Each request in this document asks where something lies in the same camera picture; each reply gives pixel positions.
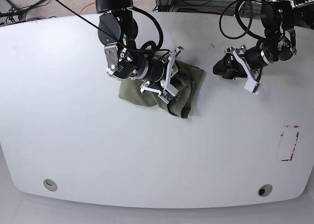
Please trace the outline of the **right grey table grommet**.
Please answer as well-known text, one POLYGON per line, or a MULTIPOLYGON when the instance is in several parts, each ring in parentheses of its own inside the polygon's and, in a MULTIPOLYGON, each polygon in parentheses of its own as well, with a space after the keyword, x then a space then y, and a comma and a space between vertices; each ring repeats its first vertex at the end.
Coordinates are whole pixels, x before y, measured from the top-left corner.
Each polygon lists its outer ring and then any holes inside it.
POLYGON ((273 187, 270 184, 263 185, 261 188, 259 188, 258 195, 260 197, 267 197, 272 192, 272 189, 273 187))

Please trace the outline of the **olive green T-shirt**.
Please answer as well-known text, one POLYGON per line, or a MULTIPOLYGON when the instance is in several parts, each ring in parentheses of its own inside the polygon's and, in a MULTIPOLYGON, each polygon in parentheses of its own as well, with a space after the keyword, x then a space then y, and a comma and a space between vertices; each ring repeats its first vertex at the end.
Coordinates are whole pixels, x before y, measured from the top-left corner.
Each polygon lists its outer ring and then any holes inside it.
POLYGON ((187 119, 191 111, 194 95, 201 85, 205 71, 181 61, 176 61, 175 64, 179 67, 179 71, 171 79, 171 84, 179 92, 168 104, 163 102, 157 93, 149 91, 146 91, 144 94, 140 93, 140 86, 143 81, 139 79, 122 81, 118 97, 135 105, 145 107, 158 106, 173 116, 187 119))

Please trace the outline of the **black tripod leg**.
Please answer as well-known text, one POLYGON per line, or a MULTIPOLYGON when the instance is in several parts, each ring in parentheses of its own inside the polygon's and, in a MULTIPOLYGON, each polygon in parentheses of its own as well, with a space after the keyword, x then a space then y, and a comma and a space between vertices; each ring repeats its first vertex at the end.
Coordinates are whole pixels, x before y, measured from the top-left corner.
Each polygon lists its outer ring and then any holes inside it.
POLYGON ((18 7, 11 0, 0 0, 8 5, 7 11, 0 12, 0 25, 12 25, 26 22, 27 13, 35 8, 48 5, 52 0, 39 0, 31 5, 18 7))

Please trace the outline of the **grey table grommet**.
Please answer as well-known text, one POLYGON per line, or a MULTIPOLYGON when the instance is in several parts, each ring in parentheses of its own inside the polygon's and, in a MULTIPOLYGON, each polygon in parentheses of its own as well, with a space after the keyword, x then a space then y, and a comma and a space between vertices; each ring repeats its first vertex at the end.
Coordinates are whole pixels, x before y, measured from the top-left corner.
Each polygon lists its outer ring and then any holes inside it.
POLYGON ((272 189, 273 187, 270 184, 263 185, 261 188, 259 188, 258 195, 260 197, 267 197, 272 192, 272 189))
POLYGON ((57 190, 57 184, 50 179, 45 179, 43 181, 43 184, 44 184, 44 187, 51 192, 55 192, 57 190))

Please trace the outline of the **left grey table grommet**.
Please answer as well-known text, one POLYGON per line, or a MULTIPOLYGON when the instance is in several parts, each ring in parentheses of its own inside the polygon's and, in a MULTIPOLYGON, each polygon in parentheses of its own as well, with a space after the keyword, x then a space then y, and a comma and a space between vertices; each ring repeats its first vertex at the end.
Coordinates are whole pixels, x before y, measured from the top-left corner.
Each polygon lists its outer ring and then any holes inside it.
POLYGON ((44 187, 51 192, 55 192, 57 190, 57 184, 50 179, 45 179, 43 181, 43 184, 44 184, 44 187))

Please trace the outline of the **red tape rectangle marking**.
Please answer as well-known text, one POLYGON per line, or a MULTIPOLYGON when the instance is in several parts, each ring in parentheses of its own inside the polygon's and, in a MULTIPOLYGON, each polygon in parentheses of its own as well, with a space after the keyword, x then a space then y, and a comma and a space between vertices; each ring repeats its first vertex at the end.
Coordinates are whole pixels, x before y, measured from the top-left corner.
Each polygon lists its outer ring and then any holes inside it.
POLYGON ((285 125, 280 136, 278 158, 282 162, 292 160, 300 133, 300 126, 285 125))

